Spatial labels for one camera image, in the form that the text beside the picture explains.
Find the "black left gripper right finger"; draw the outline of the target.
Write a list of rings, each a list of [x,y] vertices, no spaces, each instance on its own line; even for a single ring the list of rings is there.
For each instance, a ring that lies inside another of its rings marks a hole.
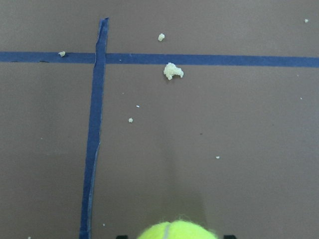
[[[223,239],[235,239],[235,235],[224,235]]]

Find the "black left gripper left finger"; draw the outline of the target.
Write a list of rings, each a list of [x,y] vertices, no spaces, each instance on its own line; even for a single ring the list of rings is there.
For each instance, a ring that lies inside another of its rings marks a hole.
[[[127,235],[119,235],[116,237],[116,239],[128,239]]]

